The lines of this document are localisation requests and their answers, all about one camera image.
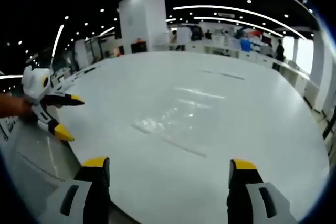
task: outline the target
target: ceiling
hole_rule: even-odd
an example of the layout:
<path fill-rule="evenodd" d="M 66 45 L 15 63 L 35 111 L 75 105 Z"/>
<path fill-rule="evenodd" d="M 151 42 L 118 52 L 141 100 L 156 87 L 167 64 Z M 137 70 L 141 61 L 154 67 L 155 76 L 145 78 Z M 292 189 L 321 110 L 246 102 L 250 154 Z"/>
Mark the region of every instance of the ceiling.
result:
<path fill-rule="evenodd" d="M 92 32 L 101 33 L 112 26 L 120 33 L 118 17 L 118 2 L 121 0 L 2 0 L 3 16 L 1 19 L 0 71 L 5 74 L 21 74 L 26 66 L 25 61 L 30 55 L 45 51 L 51 54 L 56 35 L 61 24 L 65 24 L 58 44 L 56 57 L 71 43 L 71 39 L 92 37 Z M 318 6 L 318 0 L 309 0 L 308 8 Z M 167 16 L 193 20 L 193 16 L 214 16 L 214 9 L 173 10 L 173 7 L 185 5 L 219 5 L 237 7 L 279 20 L 289 26 L 305 26 L 318 29 L 314 17 L 305 8 L 293 0 L 166 0 Z M 262 24 L 266 22 L 269 29 L 279 28 L 279 25 L 267 22 L 263 18 L 250 14 L 235 13 L 243 16 L 243 21 Z"/>

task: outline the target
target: black ceiling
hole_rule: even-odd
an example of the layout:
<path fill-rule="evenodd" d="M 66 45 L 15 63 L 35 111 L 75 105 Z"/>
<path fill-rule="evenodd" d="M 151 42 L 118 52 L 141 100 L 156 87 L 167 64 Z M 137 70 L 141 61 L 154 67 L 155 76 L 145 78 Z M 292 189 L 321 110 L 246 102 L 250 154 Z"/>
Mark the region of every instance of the black ceiling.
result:
<path fill-rule="evenodd" d="M 65 24 L 61 35 L 58 54 L 64 50 L 70 40 L 91 37 L 106 28 L 116 26 L 119 21 L 118 2 L 121 0 L 2 0 L 2 19 L 0 35 L 0 70 L 5 74 L 20 74 L 25 66 L 25 61 L 35 52 L 41 52 L 46 48 L 52 48 L 55 42 L 58 28 Z M 184 5 L 220 5 L 238 7 L 252 10 L 284 22 L 290 26 L 308 26 L 317 29 L 315 19 L 293 0 L 166 0 L 167 15 L 190 19 L 189 12 L 193 16 L 213 16 L 214 9 L 172 10 L 176 6 Z M 319 5 L 321 1 L 310 0 L 311 4 Z M 261 24 L 266 22 L 266 27 L 275 29 L 279 27 L 275 23 L 258 18 L 254 15 L 237 13 L 243 16 L 244 21 Z"/>

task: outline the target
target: white table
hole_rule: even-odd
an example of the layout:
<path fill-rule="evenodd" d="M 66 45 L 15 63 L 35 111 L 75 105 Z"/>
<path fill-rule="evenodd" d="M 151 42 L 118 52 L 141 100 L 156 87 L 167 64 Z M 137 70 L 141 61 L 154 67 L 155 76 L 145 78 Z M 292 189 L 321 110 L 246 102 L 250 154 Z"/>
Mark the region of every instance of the white table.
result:
<path fill-rule="evenodd" d="M 68 92 L 86 102 L 58 111 L 75 137 L 71 148 L 81 163 L 110 157 L 111 200 L 143 224 L 227 223 L 232 158 L 253 162 L 297 220 L 329 172 L 302 97 L 256 64 L 190 52 L 126 55 Z"/>

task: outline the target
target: blue object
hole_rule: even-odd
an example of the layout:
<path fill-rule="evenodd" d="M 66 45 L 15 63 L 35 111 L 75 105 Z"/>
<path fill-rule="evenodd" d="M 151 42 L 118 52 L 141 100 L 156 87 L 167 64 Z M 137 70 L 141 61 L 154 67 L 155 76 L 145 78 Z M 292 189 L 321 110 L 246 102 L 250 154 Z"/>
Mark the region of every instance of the blue object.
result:
<path fill-rule="evenodd" d="M 250 52 L 251 51 L 251 42 L 247 39 L 241 39 L 240 45 L 242 47 L 242 51 Z"/>

